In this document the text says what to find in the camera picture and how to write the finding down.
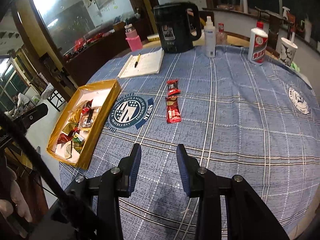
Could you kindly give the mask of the person's left hand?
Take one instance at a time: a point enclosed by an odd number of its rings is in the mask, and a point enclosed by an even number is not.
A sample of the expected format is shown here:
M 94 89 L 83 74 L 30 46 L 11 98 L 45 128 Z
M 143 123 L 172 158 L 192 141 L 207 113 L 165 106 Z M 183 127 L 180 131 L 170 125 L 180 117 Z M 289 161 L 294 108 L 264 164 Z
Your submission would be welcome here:
M 33 219 L 16 179 L 12 169 L 1 167 L 1 226 L 13 237 L 25 239 Z

